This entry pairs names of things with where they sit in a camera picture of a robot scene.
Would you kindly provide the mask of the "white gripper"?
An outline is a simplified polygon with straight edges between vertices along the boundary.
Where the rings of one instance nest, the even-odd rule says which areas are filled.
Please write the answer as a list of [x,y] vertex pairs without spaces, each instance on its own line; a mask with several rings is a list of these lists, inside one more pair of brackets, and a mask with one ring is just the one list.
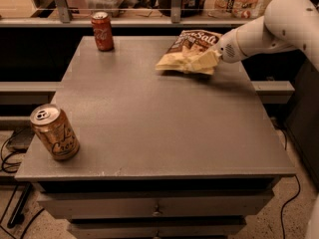
[[208,49],[190,62],[194,72],[216,67],[220,58],[226,63],[236,63],[247,58],[240,49],[236,29],[222,35],[213,49]]

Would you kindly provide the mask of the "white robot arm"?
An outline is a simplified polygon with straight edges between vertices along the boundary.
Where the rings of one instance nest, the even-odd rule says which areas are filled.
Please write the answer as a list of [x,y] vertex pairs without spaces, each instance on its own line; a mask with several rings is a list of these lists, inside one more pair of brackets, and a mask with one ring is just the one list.
[[264,15],[239,26],[204,53],[235,63],[257,54],[301,51],[307,60],[297,74],[297,100],[289,116],[289,133],[310,175],[318,179],[319,11],[310,0],[272,0]]

